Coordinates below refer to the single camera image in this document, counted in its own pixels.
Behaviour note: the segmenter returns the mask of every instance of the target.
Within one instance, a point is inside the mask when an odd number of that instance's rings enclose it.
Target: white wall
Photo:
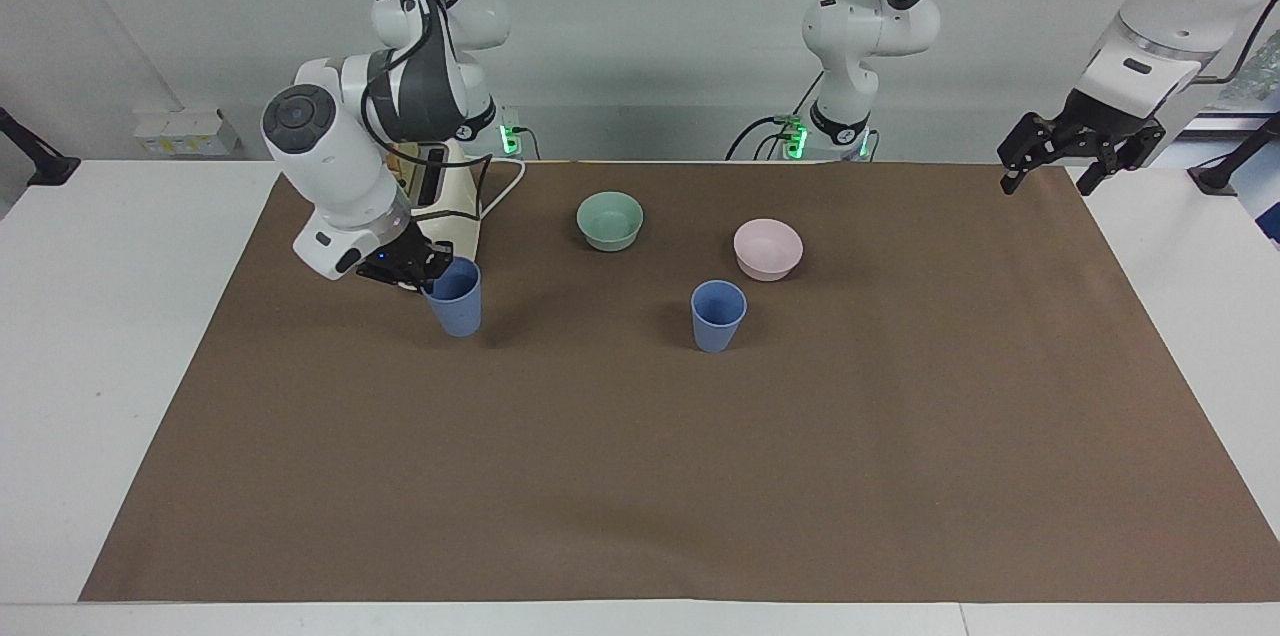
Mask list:
[[[224,107],[253,157],[265,157],[260,109],[298,63],[379,49],[370,0],[104,1],[180,102]],[[740,125],[787,111],[817,72],[800,40],[817,0],[508,1],[512,40],[481,58],[548,157],[721,157]],[[1057,111],[1123,0],[937,1],[936,49],[878,61],[882,157],[993,161],[1021,113]],[[129,111],[159,86],[137,65],[122,72],[74,6],[0,3],[0,99],[72,152],[137,156]],[[1171,104],[1170,125],[1212,95]]]

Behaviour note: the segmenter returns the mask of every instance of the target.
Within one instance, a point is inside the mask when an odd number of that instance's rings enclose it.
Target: dark blue object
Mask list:
[[[1258,227],[1271,241],[1280,241],[1280,203],[1275,203],[1270,211],[1258,218]]]
[[[471,337],[480,330],[480,267],[471,258],[454,257],[426,299],[445,334]]]
[[[746,316],[746,296],[730,282],[705,282],[694,289],[694,340],[707,353],[728,348]]]

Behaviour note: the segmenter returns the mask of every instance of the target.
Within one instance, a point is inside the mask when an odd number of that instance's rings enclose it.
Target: white table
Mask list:
[[[0,633],[1280,632],[1280,604],[74,605],[275,177],[91,161],[0,221]],[[1280,534],[1280,256],[1183,171],[1119,177],[1088,205]]]

